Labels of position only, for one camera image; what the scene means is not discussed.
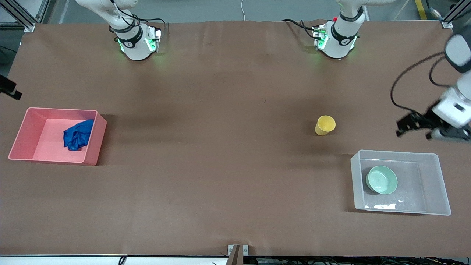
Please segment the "blue cloth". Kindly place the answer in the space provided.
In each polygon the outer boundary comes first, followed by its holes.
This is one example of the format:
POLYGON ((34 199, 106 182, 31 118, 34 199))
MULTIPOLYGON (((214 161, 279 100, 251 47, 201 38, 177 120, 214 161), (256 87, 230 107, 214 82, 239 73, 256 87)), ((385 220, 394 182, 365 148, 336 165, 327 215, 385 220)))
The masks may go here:
POLYGON ((80 151, 82 147, 87 146, 89 144, 93 124, 94 120, 89 119, 77 123, 63 131, 64 147, 69 151, 80 151))

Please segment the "mint green bowl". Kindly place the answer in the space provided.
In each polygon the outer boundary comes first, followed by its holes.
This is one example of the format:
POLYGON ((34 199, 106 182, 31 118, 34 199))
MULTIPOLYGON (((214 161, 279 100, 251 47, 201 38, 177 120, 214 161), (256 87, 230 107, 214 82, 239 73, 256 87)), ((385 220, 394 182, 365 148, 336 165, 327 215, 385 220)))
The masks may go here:
POLYGON ((398 179, 389 167, 375 166, 368 172, 366 184, 375 193, 389 195, 397 189, 398 179))

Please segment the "pink plastic bin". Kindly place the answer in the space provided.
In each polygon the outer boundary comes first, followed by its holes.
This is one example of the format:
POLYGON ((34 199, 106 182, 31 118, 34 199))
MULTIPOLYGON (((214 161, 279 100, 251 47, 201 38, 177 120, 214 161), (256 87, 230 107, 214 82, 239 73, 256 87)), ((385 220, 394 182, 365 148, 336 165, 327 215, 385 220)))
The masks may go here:
POLYGON ((107 122, 96 110, 29 107, 8 155, 39 164, 95 166, 107 122), (64 145, 64 131, 91 120, 89 141, 77 151, 64 145))

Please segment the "brown table cover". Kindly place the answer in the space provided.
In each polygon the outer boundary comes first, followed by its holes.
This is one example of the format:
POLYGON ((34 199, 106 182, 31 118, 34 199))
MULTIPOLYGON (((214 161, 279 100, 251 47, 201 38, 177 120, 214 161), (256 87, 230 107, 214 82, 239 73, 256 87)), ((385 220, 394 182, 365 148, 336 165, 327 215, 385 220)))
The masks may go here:
POLYGON ((8 75, 22 98, 0 97, 0 254, 471 256, 471 144, 398 138, 390 102, 451 33, 365 22, 338 61, 285 22, 181 23, 132 61, 107 25, 37 25, 8 75), (9 160, 29 107, 99 112, 98 164, 9 160), (361 149, 437 154, 451 215, 356 210, 361 149))

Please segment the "yellow plastic cup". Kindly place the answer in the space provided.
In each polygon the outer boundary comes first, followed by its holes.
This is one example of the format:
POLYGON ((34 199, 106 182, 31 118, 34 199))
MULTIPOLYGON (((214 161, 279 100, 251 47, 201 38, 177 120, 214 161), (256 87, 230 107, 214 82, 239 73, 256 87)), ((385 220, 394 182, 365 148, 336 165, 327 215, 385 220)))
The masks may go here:
POLYGON ((324 136, 333 131, 336 127, 336 121, 331 116, 323 115, 318 118, 315 126, 315 133, 324 136))

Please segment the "metal table edge bracket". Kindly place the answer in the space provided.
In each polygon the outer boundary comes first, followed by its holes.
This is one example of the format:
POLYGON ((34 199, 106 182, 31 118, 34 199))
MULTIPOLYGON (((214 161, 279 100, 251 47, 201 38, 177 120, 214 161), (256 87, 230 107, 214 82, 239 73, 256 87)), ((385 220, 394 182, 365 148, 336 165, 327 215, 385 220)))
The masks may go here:
POLYGON ((230 244, 227 247, 226 265, 244 265, 244 257, 249 256, 249 245, 230 244))

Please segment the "clear plastic box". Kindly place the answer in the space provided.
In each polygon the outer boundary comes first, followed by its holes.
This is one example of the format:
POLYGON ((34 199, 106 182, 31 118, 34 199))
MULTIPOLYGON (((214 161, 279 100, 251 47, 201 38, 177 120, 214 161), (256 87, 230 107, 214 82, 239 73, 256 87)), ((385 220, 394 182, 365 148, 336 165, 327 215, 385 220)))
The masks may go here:
POLYGON ((358 210, 450 215, 439 157, 433 153, 360 150, 350 160, 354 205, 358 210), (366 176, 375 166, 389 167, 398 187, 389 195, 372 191, 366 176))

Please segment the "aluminium frame post with bracket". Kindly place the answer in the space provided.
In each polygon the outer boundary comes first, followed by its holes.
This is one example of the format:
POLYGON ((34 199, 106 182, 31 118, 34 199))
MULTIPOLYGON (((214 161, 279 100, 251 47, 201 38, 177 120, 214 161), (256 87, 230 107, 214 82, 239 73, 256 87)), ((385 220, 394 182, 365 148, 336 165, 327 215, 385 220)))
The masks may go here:
POLYGON ((453 22, 471 14, 471 0, 453 0, 456 3, 449 12, 443 16, 441 23, 443 28, 453 28, 453 22))
POLYGON ((33 32, 45 21, 52 0, 0 0, 0 30, 33 32))

